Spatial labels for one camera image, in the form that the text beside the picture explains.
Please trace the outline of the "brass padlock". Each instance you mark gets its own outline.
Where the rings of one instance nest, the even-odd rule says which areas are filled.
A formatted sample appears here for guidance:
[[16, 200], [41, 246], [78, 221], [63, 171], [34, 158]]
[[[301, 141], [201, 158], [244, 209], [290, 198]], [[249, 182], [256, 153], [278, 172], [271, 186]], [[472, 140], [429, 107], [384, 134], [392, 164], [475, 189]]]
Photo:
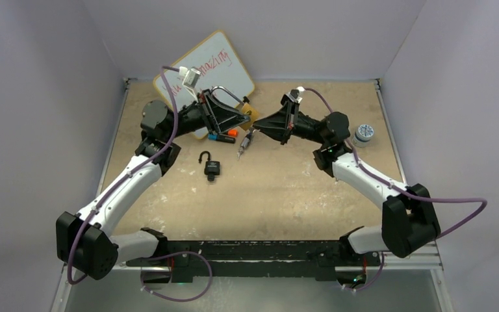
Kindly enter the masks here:
[[235, 99], [238, 102], [237, 109], [245, 114], [246, 116], [249, 116], [249, 121], [242, 123], [239, 127], [243, 129], [244, 131], [249, 131], [250, 127], [253, 125], [255, 120], [257, 120], [260, 116], [260, 113], [257, 112], [251, 105], [250, 105], [250, 100], [247, 96], [244, 96], [243, 98], [239, 98], [234, 93], [232, 93], [230, 90], [226, 89], [223, 86], [213, 86], [211, 88], [211, 93], [214, 93], [217, 90], [222, 90], [229, 96], [231, 96], [233, 99]]

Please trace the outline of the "black padlock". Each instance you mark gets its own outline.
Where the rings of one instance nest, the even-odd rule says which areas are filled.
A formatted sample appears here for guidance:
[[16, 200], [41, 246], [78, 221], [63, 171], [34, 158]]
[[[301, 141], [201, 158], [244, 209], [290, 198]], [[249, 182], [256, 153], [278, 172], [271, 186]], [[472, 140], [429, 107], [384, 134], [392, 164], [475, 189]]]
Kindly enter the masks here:
[[202, 151], [199, 154], [198, 163], [202, 163], [204, 155], [207, 156], [204, 167], [204, 174], [207, 178], [207, 181], [213, 183], [215, 182], [216, 177], [221, 174], [221, 164], [219, 161], [214, 161], [211, 159], [211, 153], [209, 151]]

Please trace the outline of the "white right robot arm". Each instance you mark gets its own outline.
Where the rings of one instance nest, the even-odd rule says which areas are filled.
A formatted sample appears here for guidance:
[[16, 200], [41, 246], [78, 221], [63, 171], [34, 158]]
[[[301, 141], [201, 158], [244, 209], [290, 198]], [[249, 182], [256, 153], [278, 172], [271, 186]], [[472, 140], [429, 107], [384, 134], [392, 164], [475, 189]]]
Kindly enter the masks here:
[[340, 238], [340, 259], [353, 265], [368, 252], [390, 252], [404, 258], [437, 239], [441, 228], [426, 187], [408, 186], [374, 168], [366, 168], [347, 143], [348, 117], [331, 111], [321, 120], [300, 112], [297, 90], [285, 94], [281, 108], [253, 123], [273, 140], [286, 144], [292, 136], [320, 144], [313, 151], [319, 170], [341, 180], [368, 198], [381, 211], [378, 226], [361, 226]]

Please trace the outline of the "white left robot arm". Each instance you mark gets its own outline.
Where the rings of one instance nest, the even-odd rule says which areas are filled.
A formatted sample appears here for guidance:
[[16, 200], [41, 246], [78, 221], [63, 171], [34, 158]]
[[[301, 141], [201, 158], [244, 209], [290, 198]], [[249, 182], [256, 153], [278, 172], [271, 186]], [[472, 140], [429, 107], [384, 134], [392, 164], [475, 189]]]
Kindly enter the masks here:
[[142, 111], [142, 140], [128, 165], [94, 200], [77, 213], [62, 213], [56, 221], [57, 255], [66, 265], [68, 282], [75, 285], [89, 276], [104, 278], [118, 263], [144, 258], [159, 266], [167, 260], [166, 237], [143, 228], [115, 236], [124, 214], [152, 184], [173, 166], [181, 148], [176, 137], [206, 127], [223, 134], [250, 121], [248, 113], [230, 107], [206, 89], [182, 109], [165, 102], [149, 102]]

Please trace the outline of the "blue cable lock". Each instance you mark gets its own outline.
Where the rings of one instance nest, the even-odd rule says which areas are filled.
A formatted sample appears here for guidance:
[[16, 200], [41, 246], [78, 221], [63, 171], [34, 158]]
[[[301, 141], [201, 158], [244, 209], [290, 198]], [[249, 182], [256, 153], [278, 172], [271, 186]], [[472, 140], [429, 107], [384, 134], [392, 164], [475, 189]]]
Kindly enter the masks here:
[[247, 150], [249, 145], [252, 143], [255, 132], [256, 132], [255, 129], [250, 128], [246, 133], [246, 135], [244, 136], [244, 138], [242, 139], [237, 151], [237, 160], [240, 159], [242, 154]]

